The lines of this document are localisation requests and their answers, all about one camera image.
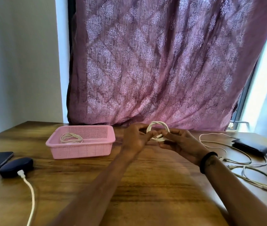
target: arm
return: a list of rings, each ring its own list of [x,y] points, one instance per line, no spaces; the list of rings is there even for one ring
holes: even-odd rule
[[[147,124],[133,124],[124,131],[120,153],[97,178],[65,207],[49,226],[98,226],[124,172],[156,133],[140,135]]]
[[[170,129],[170,132],[158,131],[174,141],[165,141],[160,144],[161,148],[176,151],[197,166],[203,156],[210,152],[187,130]],[[250,192],[218,157],[211,156],[206,161],[205,175],[237,225],[267,225],[267,206]]]

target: cable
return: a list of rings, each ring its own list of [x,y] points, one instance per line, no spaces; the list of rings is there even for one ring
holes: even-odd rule
[[[60,137],[60,143],[81,143],[83,138],[75,133],[64,133]]]
[[[226,135],[226,134],[224,134],[224,133],[205,133],[205,134],[201,134],[201,135],[199,136],[199,141],[200,141],[201,143],[205,142],[205,143],[217,143],[217,144],[221,144],[221,145],[230,147],[230,148],[232,148],[232,149],[234,149],[234,150],[237,150],[237,151],[243,153],[245,156],[247,156],[247,157],[249,158],[249,162],[237,162],[237,161],[228,159],[228,158],[226,158],[226,156],[227,156],[227,151],[226,151],[226,149],[224,149],[224,148],[222,148],[222,147],[210,147],[210,146],[207,146],[207,145],[203,144],[204,146],[209,147],[209,148],[219,148],[219,149],[222,149],[226,154],[225,154],[224,157],[219,157],[221,161],[227,161],[227,162],[231,162],[231,163],[241,164],[241,165],[227,165],[227,167],[228,167],[230,170],[233,170],[233,169],[235,169],[235,168],[239,168],[239,167],[242,168],[241,175],[232,172],[234,175],[236,175],[236,176],[239,177],[239,178],[244,179],[245,181],[249,182],[250,184],[252,184],[252,185],[254,185],[254,186],[257,186],[257,187],[259,187],[259,188],[261,188],[261,189],[263,189],[263,190],[267,190],[267,184],[264,184],[264,183],[261,183],[261,182],[257,182],[257,181],[255,181],[255,180],[250,179],[249,177],[247,177],[246,172],[245,172],[246,169],[250,169],[250,170],[257,171],[257,172],[259,172],[259,173],[261,173],[261,174],[263,174],[263,175],[265,175],[265,176],[267,177],[267,173],[265,173],[265,172],[263,172],[263,171],[260,171],[260,170],[258,170],[258,169],[256,168],[256,167],[263,167],[263,166],[266,166],[266,165],[267,165],[267,159],[266,159],[265,156],[263,156],[263,158],[264,158],[264,164],[251,164],[251,163],[252,163],[252,158],[251,158],[247,153],[245,153],[245,152],[243,152],[243,151],[241,151],[241,150],[239,150],[239,149],[237,149],[237,148],[235,148],[235,147],[233,147],[233,146],[231,146],[231,145],[224,144],[224,143],[220,143],[220,142],[215,142],[215,141],[205,141],[205,140],[201,140],[201,139],[200,139],[201,136],[203,136],[203,135],[210,135],[210,134],[217,134],[217,135],[222,134],[222,135],[228,136],[228,135]]]
[[[24,182],[29,186],[30,190],[31,190],[31,195],[32,195],[32,209],[31,209],[31,213],[29,216],[29,220],[27,223],[27,226],[30,226],[31,221],[32,221],[32,217],[33,217],[33,213],[34,213],[34,209],[35,209],[35,195],[34,195],[34,189],[32,187],[32,185],[27,181],[25,173],[23,170],[18,171],[18,175],[24,180]]]
[[[170,132],[170,130],[169,130],[169,128],[168,128],[168,126],[163,122],[163,121],[152,121],[151,123],[150,123],[150,125],[147,127],[147,129],[146,129],[146,133],[147,132],[149,132],[150,130],[151,130],[151,127],[152,127],[152,125],[154,125],[154,124],[160,124],[160,125],[163,125],[164,127],[165,127],[165,129],[167,130],[167,132]],[[162,142],[162,141],[165,141],[165,140],[167,140],[165,137],[162,137],[163,135],[162,134],[160,134],[160,135],[158,135],[156,138],[151,138],[151,139],[153,139],[153,140],[155,140],[155,141],[158,141],[158,142]]]

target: pink curtain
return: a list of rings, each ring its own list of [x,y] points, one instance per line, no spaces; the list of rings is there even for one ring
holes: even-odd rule
[[[73,124],[225,130],[267,39],[267,0],[76,0]]]

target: person's right hand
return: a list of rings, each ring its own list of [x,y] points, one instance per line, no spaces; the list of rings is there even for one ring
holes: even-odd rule
[[[168,140],[160,143],[160,147],[177,152],[191,163],[199,166],[202,158],[210,152],[200,141],[198,141],[188,130],[171,128],[170,132],[162,129],[158,131]]]

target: black wristband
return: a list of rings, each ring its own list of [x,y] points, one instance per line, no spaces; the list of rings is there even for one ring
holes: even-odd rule
[[[206,154],[202,160],[200,161],[199,164],[199,170],[202,174],[205,173],[205,163],[207,161],[208,158],[210,158],[211,156],[218,156],[216,152],[209,152],[208,154]]]

